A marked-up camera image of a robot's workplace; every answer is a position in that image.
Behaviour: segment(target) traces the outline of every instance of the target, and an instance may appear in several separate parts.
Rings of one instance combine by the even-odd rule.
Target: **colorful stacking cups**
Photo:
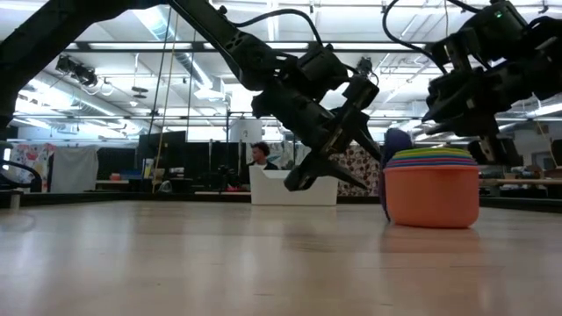
[[[479,169],[454,148],[396,153],[385,172],[386,202],[398,225],[467,228],[479,215]]]

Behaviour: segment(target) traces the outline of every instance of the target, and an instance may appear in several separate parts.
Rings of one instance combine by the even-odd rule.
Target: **orange cup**
[[[477,166],[385,169],[386,202],[398,225],[467,228],[479,215]]]

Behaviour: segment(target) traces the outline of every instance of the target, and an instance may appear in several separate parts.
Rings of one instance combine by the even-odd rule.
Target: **white box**
[[[263,170],[249,167],[252,205],[335,206],[338,180],[322,176],[308,190],[289,192],[283,183],[288,170]]]

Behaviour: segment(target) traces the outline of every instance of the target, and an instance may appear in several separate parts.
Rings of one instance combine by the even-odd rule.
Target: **ceiling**
[[[234,22],[251,19],[261,13],[281,8],[299,9],[309,14],[325,43],[334,43],[336,55],[341,61],[355,66],[361,57],[371,58],[373,70],[379,77],[380,93],[375,101],[365,110],[374,117],[371,127],[386,128],[390,125],[404,125],[411,117],[422,116],[427,110],[425,97],[431,79],[439,76],[439,70],[433,65],[426,65],[427,60],[419,54],[385,53],[376,46],[365,46],[364,42],[389,42],[382,31],[382,4],[378,0],[253,0],[253,1],[213,1],[218,8],[224,5],[228,8],[227,18]],[[483,6],[485,1],[468,0],[468,4]],[[0,0],[0,40],[5,39],[14,29],[25,22],[44,2],[33,0]],[[539,17],[538,12],[543,7],[542,1],[522,0],[512,1],[522,15],[531,21]],[[562,0],[546,1],[550,9],[545,15],[562,18]],[[443,1],[436,0],[400,0],[399,7],[394,8],[389,16],[389,29],[403,40],[425,43],[440,40],[447,33],[456,31],[472,14],[461,12],[452,4],[447,5],[447,14]],[[204,93],[197,93],[200,89],[190,70],[172,55],[170,47],[163,54],[154,50],[146,52],[142,43],[156,43],[154,26],[158,19],[163,18],[165,29],[169,7],[160,6],[148,11],[127,11],[113,20],[99,22],[89,27],[76,42],[86,42],[88,49],[69,49],[63,54],[74,60],[94,68],[100,78],[100,84],[93,88],[81,88],[77,81],[64,76],[55,70],[56,60],[44,70],[41,81],[55,83],[52,89],[66,91],[73,100],[89,100],[88,104],[98,104],[100,108],[118,115],[133,115],[143,117],[150,114],[153,107],[159,114],[164,113],[167,106],[168,119],[165,126],[186,126],[188,120],[180,119],[189,115],[190,126],[221,127],[226,124],[224,116],[227,106],[231,111],[251,111],[251,98],[255,93],[246,91],[235,79],[228,65],[220,54],[208,47],[207,51],[198,50],[191,53],[194,68],[198,73],[213,80],[215,83],[209,90],[219,90],[227,95],[222,98],[208,98]],[[176,23],[176,13],[171,12],[172,29],[175,28],[176,37],[169,39],[184,42],[206,42],[200,34],[181,18]],[[313,41],[313,34],[306,21],[298,16],[280,16],[270,18],[243,29],[254,34],[266,42],[287,42],[289,47],[297,47],[298,43]],[[112,43],[137,42],[128,45],[128,49],[101,50],[94,47],[112,47]],[[142,87],[148,90],[146,98],[134,98],[131,88]],[[342,96],[346,85],[336,91],[330,91],[322,100],[327,108],[335,108],[345,101]],[[514,106],[509,116],[522,116],[535,107],[532,101],[521,102]],[[37,114],[26,111],[22,105],[22,114]],[[54,105],[47,114],[58,114],[60,111]],[[108,115],[106,112],[96,112],[89,115]],[[381,117],[402,117],[403,119],[380,119]],[[139,127],[148,125],[148,120],[137,118],[134,120]],[[162,127],[162,120],[155,122],[155,128]]]

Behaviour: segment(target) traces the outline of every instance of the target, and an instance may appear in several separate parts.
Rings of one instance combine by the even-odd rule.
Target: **man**
[[[279,170],[279,168],[271,162],[267,161],[270,155],[270,147],[264,142],[258,142],[252,146],[252,162],[246,165],[240,174],[241,182],[249,183],[249,166],[257,166],[263,170]]]

